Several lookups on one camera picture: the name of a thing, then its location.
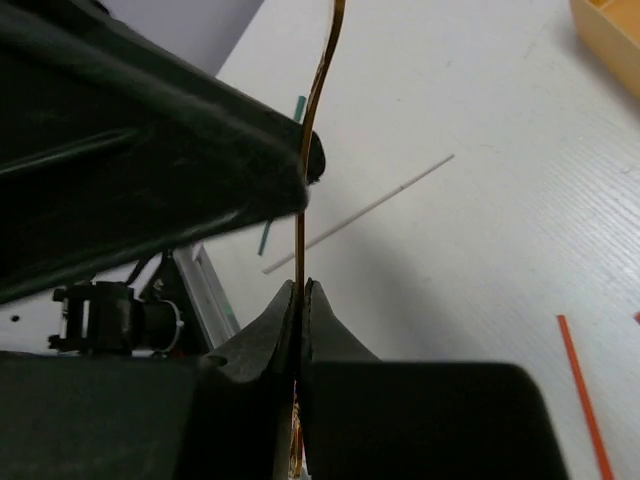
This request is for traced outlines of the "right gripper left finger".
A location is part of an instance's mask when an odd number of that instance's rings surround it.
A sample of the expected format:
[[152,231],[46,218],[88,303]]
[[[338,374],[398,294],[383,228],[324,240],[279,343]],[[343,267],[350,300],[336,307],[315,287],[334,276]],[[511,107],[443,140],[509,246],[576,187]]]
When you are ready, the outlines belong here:
[[293,285],[204,356],[5,355],[5,479],[284,479]]

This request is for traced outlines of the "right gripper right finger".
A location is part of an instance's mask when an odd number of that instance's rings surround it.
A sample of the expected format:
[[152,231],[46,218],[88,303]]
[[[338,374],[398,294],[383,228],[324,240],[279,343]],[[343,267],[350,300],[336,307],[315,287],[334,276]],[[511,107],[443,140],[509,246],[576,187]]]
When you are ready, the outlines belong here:
[[538,386],[500,362],[383,361],[305,288],[299,401],[315,479],[564,479]]

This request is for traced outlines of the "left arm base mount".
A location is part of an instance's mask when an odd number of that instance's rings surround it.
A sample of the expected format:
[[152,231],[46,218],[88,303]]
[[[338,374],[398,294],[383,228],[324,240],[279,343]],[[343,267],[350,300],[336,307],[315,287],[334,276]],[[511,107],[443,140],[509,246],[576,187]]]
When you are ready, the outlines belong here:
[[180,358],[209,353],[173,251],[160,261],[140,291],[134,281],[151,261],[138,261],[125,281],[84,281],[54,290],[62,326],[48,338],[60,354]]

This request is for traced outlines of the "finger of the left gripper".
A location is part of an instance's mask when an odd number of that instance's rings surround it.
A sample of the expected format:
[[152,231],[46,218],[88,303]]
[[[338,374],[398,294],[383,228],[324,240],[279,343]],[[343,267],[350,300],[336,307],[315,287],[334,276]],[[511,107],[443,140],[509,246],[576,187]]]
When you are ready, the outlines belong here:
[[302,211],[301,134],[93,2],[3,2],[2,301]]
[[318,134],[313,131],[307,162],[306,180],[308,185],[317,183],[326,169],[324,147]]

